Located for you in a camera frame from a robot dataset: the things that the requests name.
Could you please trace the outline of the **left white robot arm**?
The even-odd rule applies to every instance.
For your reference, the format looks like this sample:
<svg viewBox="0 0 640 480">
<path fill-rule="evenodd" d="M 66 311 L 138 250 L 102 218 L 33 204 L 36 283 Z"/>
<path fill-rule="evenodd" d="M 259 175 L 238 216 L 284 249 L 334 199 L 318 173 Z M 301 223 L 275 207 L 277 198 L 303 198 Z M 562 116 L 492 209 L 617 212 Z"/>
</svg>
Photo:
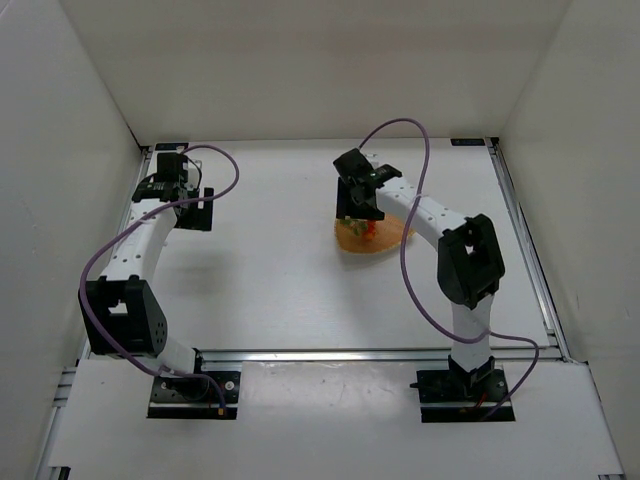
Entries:
<svg viewBox="0 0 640 480">
<path fill-rule="evenodd" d="M 168 321 L 152 291 L 153 276 L 167 237 L 174 229 L 209 232 L 214 194 L 201 189 L 200 167 L 186 155 L 161 152 L 156 171 L 143 178 L 132 196 L 128 224 L 141 225 L 111 249 L 111 258 L 96 280 L 85 284 L 92 320 L 82 306 L 91 352 L 122 358 L 101 334 L 106 331 L 142 366 L 166 376 L 200 372 L 198 352 L 169 336 Z"/>
</svg>

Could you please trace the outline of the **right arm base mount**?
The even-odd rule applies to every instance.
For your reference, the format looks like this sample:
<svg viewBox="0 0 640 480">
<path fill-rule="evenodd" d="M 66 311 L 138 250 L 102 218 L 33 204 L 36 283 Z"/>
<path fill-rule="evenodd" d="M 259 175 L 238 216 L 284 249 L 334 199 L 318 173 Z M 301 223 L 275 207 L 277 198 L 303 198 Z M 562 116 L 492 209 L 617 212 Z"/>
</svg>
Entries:
<svg viewBox="0 0 640 480">
<path fill-rule="evenodd" d="M 416 372 L 410 388 L 417 391 L 421 422 L 428 424 L 514 422 L 504 370 L 493 368 L 479 381 L 466 385 L 461 372 L 446 369 Z"/>
</svg>

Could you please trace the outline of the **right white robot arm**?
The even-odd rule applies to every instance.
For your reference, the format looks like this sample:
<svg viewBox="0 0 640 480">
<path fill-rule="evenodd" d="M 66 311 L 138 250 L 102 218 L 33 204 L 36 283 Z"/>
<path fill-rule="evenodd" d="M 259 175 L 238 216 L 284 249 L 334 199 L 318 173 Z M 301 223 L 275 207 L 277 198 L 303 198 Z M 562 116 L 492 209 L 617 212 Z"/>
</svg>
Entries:
<svg viewBox="0 0 640 480">
<path fill-rule="evenodd" d="M 338 173 L 336 218 L 381 221 L 391 215 L 401 228 L 400 265 L 414 305 L 437 331 L 453 341 L 448 369 L 470 390 L 495 368 L 489 345 L 490 314 L 505 265 L 489 217 L 465 217 L 421 193 L 395 167 L 373 166 L 357 149 L 333 165 Z M 450 301 L 451 331 L 439 324 L 419 302 L 408 276 L 406 243 L 415 231 L 437 254 L 437 283 Z"/>
</svg>

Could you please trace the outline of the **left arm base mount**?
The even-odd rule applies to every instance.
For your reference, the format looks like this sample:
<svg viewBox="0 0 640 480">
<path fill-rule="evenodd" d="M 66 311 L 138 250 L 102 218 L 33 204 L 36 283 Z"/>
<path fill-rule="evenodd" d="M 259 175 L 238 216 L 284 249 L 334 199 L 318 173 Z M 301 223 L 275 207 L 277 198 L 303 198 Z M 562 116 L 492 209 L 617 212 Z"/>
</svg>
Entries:
<svg viewBox="0 0 640 480">
<path fill-rule="evenodd" d="M 241 391 L 241 371 L 224 367 L 204 371 L 210 380 L 176 376 L 153 380 L 147 417 L 172 420 L 235 420 Z"/>
</svg>

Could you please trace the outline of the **fake cherry tomato sprig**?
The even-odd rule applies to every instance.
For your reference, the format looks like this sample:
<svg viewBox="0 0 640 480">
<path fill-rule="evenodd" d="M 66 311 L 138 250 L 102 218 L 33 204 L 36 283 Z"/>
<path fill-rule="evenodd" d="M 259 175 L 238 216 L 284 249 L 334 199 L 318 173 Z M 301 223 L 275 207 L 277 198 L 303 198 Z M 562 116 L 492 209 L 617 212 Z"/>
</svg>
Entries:
<svg viewBox="0 0 640 480">
<path fill-rule="evenodd" d="M 376 236 L 376 220 L 346 218 L 339 223 L 351 234 L 364 240 L 372 240 Z"/>
</svg>

